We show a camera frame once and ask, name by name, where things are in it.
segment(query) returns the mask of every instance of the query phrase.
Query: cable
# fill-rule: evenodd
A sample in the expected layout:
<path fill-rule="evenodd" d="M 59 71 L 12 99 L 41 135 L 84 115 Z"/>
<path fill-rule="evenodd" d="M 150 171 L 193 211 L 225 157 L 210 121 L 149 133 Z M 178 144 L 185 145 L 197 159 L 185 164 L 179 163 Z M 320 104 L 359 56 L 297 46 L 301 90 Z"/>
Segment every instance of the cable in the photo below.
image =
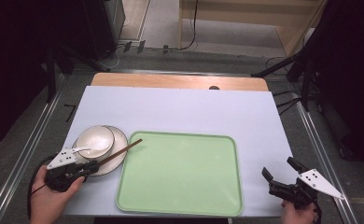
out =
<path fill-rule="evenodd" d="M 194 8 L 194 18 L 193 18 L 193 39 L 191 40 L 190 44 L 187 46 L 187 47 L 184 47 L 182 49 L 178 49 L 178 48 L 172 48 L 172 49 L 159 49 L 159 48 L 143 48 L 143 49 L 155 49 L 155 50 L 170 50 L 170 51 L 182 51 L 182 50 L 185 50 L 185 49 L 188 49 L 190 48 L 194 41 L 196 40 L 196 20 L 197 20 L 197 7 L 199 5 L 199 0 L 196 0 L 196 5 L 195 5 L 195 8 Z"/>
<path fill-rule="evenodd" d="M 300 95 L 300 93 L 298 91 L 279 91 L 279 92 L 273 93 L 273 96 L 279 96 L 279 95 L 283 95 L 286 93 L 295 93 L 295 94 Z"/>
<path fill-rule="evenodd" d="M 45 183 L 44 185 L 40 186 L 38 189 L 34 190 L 34 191 L 31 193 L 31 196 L 32 196 L 35 192 L 37 192 L 38 190 L 40 190 L 40 189 L 44 188 L 44 187 L 45 187 L 48 183 L 49 183 L 49 182 Z"/>
<path fill-rule="evenodd" d="M 296 62 L 296 61 L 295 61 L 295 57 L 298 57 L 298 56 L 299 56 L 299 55 L 298 55 L 298 53 L 296 53 L 296 54 L 294 54 L 294 55 L 292 55 L 292 56 L 290 56 L 290 57 L 288 57 L 288 58 L 290 58 L 290 60 L 292 60 L 292 62 L 294 62 L 294 63 L 298 64 L 299 66 L 304 67 L 304 65 L 303 65 L 303 64 L 298 63 L 298 62 Z"/>
<path fill-rule="evenodd" d="M 277 107 L 277 108 L 279 108 L 279 107 L 281 107 L 281 106 L 289 105 L 290 103 L 298 102 L 298 101 L 300 101 L 300 100 L 301 100 L 301 98 L 300 98 L 300 97 L 298 97 L 298 98 L 294 98 L 294 99 L 292 99 L 292 100 L 289 100 L 289 101 L 283 102 L 283 103 L 281 103 L 281 104 L 279 104 L 279 105 L 276 105 L 276 107 Z"/>
<path fill-rule="evenodd" d="M 297 104 L 298 101 L 293 102 L 293 104 L 289 105 L 287 108 L 285 108 L 283 111 L 279 112 L 278 115 L 281 116 L 282 114 L 284 114 L 287 110 L 289 110 L 292 106 L 294 106 L 295 104 Z"/>
<path fill-rule="evenodd" d="M 116 58 L 117 58 L 117 62 L 116 62 L 116 64 L 114 64 L 114 65 L 106 65 L 106 64 L 104 64 L 104 63 L 101 63 L 101 62 L 98 62 L 100 65 L 102 65 L 103 67 L 105 67 L 105 68 L 107 68 L 107 69 L 112 69 L 112 68 L 115 68 L 115 67 L 117 67 L 118 65 L 119 65 L 119 62 L 120 62 L 120 58 L 119 58 L 119 56 L 118 56 L 118 51 L 120 50 L 120 49 L 122 49 L 122 48 L 124 48 L 124 45 L 123 46 L 120 46 L 120 47 L 118 47 L 116 50 L 115 50 L 115 55 L 116 55 Z"/>
<path fill-rule="evenodd" d="M 266 67 L 266 69 L 268 69 L 269 68 L 269 62 L 271 61 L 271 60 L 274 60 L 274 59 L 285 59 L 286 57 L 272 57 L 272 58 L 270 58 L 269 60 L 267 60 L 267 62 L 266 62 L 266 64 L 264 65 L 265 67 Z M 276 76 L 286 76 L 285 74 L 276 74 L 276 73 L 272 73 L 272 74 L 274 74 L 274 75 L 276 75 Z"/>
<path fill-rule="evenodd" d="M 307 191 L 303 190 L 302 188 L 300 188 L 301 192 L 308 197 L 311 202 L 315 205 L 315 211 L 318 214 L 318 218 L 316 219 L 316 221 L 314 221 L 314 224 L 321 224 L 322 223 L 322 210 L 319 207 L 318 201 L 317 199 L 313 199 L 309 193 L 307 193 Z"/>
<path fill-rule="evenodd" d="M 124 20 L 124 23 L 123 23 L 123 26 L 128 26 L 130 24 L 130 20 L 129 19 L 125 19 Z"/>

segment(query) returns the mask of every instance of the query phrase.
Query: floor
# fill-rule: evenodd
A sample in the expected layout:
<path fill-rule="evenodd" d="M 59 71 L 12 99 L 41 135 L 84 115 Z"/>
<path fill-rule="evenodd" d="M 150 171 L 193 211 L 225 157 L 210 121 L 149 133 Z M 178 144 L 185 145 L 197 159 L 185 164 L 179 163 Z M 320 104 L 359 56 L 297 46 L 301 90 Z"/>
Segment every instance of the floor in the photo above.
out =
<path fill-rule="evenodd" d="M 124 33 L 124 42 L 146 40 L 145 47 L 162 48 L 168 45 L 176 47 L 177 40 L 177 0 L 127 0 L 124 30 L 133 27 L 129 34 Z M 183 45 L 191 40 L 190 21 L 184 21 Z M 144 50 L 137 53 L 136 49 L 127 52 L 120 50 L 102 61 L 111 71 L 120 69 L 185 71 L 234 74 L 246 76 L 262 71 L 264 68 L 279 62 L 285 57 L 281 43 L 274 27 L 263 25 L 247 25 L 230 22 L 197 21 L 196 42 L 189 50 L 183 52 L 171 51 L 163 54 L 158 50 Z M 272 92 L 291 91 L 292 87 L 285 79 L 286 70 L 279 70 L 266 77 Z M 24 114 L 16 121 L 4 141 L 0 144 L 0 188 L 10 178 L 16 159 L 24 154 L 26 142 L 34 144 L 35 152 L 29 155 L 26 172 L 21 176 L 18 187 L 11 189 L 13 198 L 6 202 L 8 207 L 1 211 L 0 223 L 27 223 L 25 215 L 26 185 L 31 176 L 30 171 L 44 157 L 53 153 L 54 148 L 61 147 L 68 133 L 70 122 L 66 119 L 71 114 L 71 108 L 64 105 L 78 105 L 82 92 L 90 85 L 95 71 L 86 64 L 77 63 L 74 74 L 66 80 L 59 80 L 63 86 L 58 101 L 53 108 L 46 108 L 46 90 L 39 94 Z M 277 104 L 293 98 L 292 93 L 274 96 Z M 310 119 L 315 124 L 317 134 L 331 159 L 338 179 L 348 196 L 357 220 L 345 223 L 364 223 L 364 162 L 346 161 L 340 158 L 338 147 L 332 137 L 324 118 L 317 112 L 315 102 L 310 103 Z M 52 116 L 45 120 L 45 127 L 37 139 L 32 139 L 32 131 L 37 129 L 36 122 L 44 111 L 53 110 Z M 297 106 L 291 107 L 281 116 L 288 142 L 295 157 L 301 158 L 309 167 L 321 170 L 321 163 L 313 150 L 312 136 L 307 134 L 306 124 L 301 120 L 301 111 Z M 337 206 L 330 197 L 320 196 L 324 213 L 324 223 L 343 223 Z M 93 223 L 91 217 L 63 217 L 58 223 Z M 233 223 L 279 223 L 278 217 L 271 218 L 234 218 Z"/>

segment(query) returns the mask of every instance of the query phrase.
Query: bowl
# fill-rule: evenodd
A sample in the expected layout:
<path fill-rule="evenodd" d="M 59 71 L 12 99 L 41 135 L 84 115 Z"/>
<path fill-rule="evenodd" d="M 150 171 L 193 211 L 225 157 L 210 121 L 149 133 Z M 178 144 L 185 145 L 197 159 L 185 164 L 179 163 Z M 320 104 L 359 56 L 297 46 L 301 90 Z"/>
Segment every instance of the bowl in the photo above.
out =
<path fill-rule="evenodd" d="M 128 141 L 126 135 L 118 128 L 112 127 L 112 126 L 105 126 L 106 128 L 110 129 L 115 136 L 115 142 L 110 148 L 109 156 L 117 153 L 118 151 L 124 149 L 126 146 L 128 146 Z M 110 172 L 114 171 L 116 168 L 118 168 L 121 163 L 124 161 L 124 158 L 126 157 L 127 152 L 123 152 L 120 155 L 118 155 L 115 159 L 113 159 L 110 162 L 107 162 L 106 164 L 102 165 L 98 172 L 91 174 L 90 176 L 101 176 L 101 175 L 107 175 Z M 76 154 L 77 156 L 77 163 L 86 163 L 89 160 L 80 156 L 80 154 Z"/>
<path fill-rule="evenodd" d="M 87 159 L 88 161 L 101 161 L 108 157 L 111 152 L 110 149 L 115 143 L 115 136 L 113 135 L 112 131 L 105 126 L 94 126 L 85 130 L 77 139 L 76 146 L 84 147 L 98 139 L 108 140 L 109 146 L 106 147 L 104 150 L 82 150 L 78 152 L 79 155 Z"/>

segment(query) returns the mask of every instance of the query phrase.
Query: chopstick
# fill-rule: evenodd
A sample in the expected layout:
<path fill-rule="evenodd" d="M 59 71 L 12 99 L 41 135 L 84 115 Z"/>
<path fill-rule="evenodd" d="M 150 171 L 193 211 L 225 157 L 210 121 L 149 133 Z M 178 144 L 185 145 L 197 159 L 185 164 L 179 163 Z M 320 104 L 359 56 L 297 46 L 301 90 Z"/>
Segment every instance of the chopstick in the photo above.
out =
<path fill-rule="evenodd" d="M 135 147 L 135 145 L 137 145 L 138 143 L 142 142 L 142 139 L 138 139 L 135 142 L 131 143 L 129 146 L 126 146 L 124 149 L 118 151 L 117 153 L 109 156 L 106 159 L 103 159 L 102 161 L 98 162 L 98 164 L 101 166 L 105 165 L 107 162 L 112 161 L 113 159 L 115 159 L 117 156 L 119 156 L 121 153 L 127 151 L 128 149 Z"/>

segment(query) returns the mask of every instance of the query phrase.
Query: light green tray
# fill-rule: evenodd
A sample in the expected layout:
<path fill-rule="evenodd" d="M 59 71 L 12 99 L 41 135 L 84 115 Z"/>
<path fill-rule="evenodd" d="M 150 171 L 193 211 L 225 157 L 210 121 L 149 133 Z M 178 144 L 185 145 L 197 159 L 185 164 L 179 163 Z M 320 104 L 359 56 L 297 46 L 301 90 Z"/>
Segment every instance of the light green tray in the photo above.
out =
<path fill-rule="evenodd" d="M 243 203 L 234 141 L 227 136 L 137 132 L 116 199 L 123 211 L 233 217 Z"/>

